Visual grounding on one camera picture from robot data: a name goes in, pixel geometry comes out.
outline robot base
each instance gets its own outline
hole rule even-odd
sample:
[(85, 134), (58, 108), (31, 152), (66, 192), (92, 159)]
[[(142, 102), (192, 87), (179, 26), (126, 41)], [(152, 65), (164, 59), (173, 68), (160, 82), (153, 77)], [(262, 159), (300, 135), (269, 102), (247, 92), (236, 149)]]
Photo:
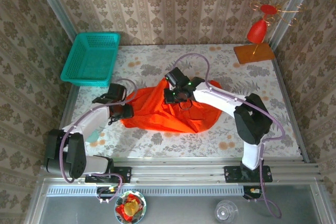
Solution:
[[(117, 173), (122, 176), (122, 183), (129, 184), (131, 182), (132, 168), (131, 167), (114, 167), (111, 173)], [(111, 178), (98, 176), (85, 176), (85, 184), (118, 184), (119, 178), (112, 176)]]
[[(271, 169), (268, 165), (262, 166), (264, 183), (273, 182)], [(224, 175), (226, 183), (260, 183), (259, 167), (255, 170), (240, 166), (225, 166)]]

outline plate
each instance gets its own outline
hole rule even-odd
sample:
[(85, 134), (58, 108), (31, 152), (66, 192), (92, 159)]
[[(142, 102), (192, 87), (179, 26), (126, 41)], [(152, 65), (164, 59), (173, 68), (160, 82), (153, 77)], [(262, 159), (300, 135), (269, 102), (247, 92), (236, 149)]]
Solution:
[[(133, 220), (132, 222), (129, 222), (129, 221), (126, 221), (120, 214), (118, 214), (116, 212), (116, 207), (122, 205), (122, 204), (125, 204), (126, 203), (126, 200), (127, 200), (127, 197), (130, 195), (130, 194), (133, 194), (135, 196), (137, 196), (140, 200), (141, 200), (141, 204), (143, 206), (142, 210), (140, 210), (139, 212), (137, 212), (134, 216), (133, 216)], [(143, 218), (143, 216), (145, 215), (146, 213), (146, 208), (147, 208), (147, 204), (146, 204), (146, 200), (145, 198), (143, 197), (143, 195), (138, 192), (138, 191), (126, 191), (124, 192), (122, 195), (119, 196), (119, 198), (117, 199), (117, 201), (115, 202), (116, 205), (114, 206), (114, 213), (115, 213), (115, 216), (117, 218), (117, 220), (121, 223), (121, 224), (136, 224), (136, 223), (139, 223), (140, 220)]]

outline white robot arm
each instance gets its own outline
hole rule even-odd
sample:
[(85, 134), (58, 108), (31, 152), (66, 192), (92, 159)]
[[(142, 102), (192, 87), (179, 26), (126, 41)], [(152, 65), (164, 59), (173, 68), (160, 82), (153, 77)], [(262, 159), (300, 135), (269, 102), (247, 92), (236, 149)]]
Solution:
[(261, 138), (269, 132), (272, 121), (241, 102), (248, 101), (267, 111), (258, 95), (246, 97), (233, 94), (206, 83), (199, 77), (189, 80), (178, 68), (174, 68), (165, 77), (170, 84), (170, 88), (164, 90), (165, 103), (191, 99), (209, 104), (232, 116), (236, 121), (238, 135), (244, 141), (242, 164), (249, 170), (255, 170), (259, 166)]
[(44, 168), (47, 172), (61, 174), (59, 153), (63, 136), (70, 131), (63, 150), (63, 165), (67, 177), (76, 179), (86, 174), (105, 174), (113, 172), (113, 160), (101, 156), (86, 156), (84, 142), (89, 138), (99, 137), (100, 129), (120, 119), (134, 116), (133, 108), (129, 104), (101, 106), (99, 105), (120, 102), (125, 99), (126, 88), (119, 84), (111, 84), (108, 93), (93, 100), (87, 116), (83, 117), (78, 125), (74, 120), (61, 130), (51, 130), (47, 138)]

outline teal plastic basket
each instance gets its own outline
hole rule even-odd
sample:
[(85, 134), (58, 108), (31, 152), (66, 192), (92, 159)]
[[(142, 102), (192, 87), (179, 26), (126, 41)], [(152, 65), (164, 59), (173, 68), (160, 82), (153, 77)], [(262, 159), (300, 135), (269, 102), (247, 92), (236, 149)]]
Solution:
[(64, 65), (61, 80), (77, 86), (108, 87), (118, 54), (120, 34), (80, 33)]

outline floral tablecloth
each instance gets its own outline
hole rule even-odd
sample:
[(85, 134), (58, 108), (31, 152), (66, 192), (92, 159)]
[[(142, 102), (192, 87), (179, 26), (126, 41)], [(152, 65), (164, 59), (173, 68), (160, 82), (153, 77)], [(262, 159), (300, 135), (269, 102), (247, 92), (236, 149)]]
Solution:
[[(112, 82), (129, 78), (138, 88), (155, 86), (177, 58), (190, 52), (202, 54), (211, 64), (210, 80), (218, 81), (223, 89), (233, 93), (260, 95), (270, 114), (284, 126), (285, 139), (268, 142), (265, 156), (300, 156), (272, 62), (240, 65), (234, 46), (237, 45), (123, 46), (119, 48)], [(190, 78), (205, 76), (206, 64), (201, 58), (187, 57), (178, 67)], [(126, 81), (122, 84), (132, 91), (132, 84)], [(107, 90), (80, 87), (72, 119), (84, 113), (91, 101)], [(274, 124), (269, 135), (280, 135)], [(86, 150), (87, 155), (109, 157), (242, 157), (243, 141), (237, 134), (234, 119), (222, 113), (211, 129), (199, 134), (128, 129), (121, 122), (115, 122), (103, 130), (97, 142), (86, 143)]]

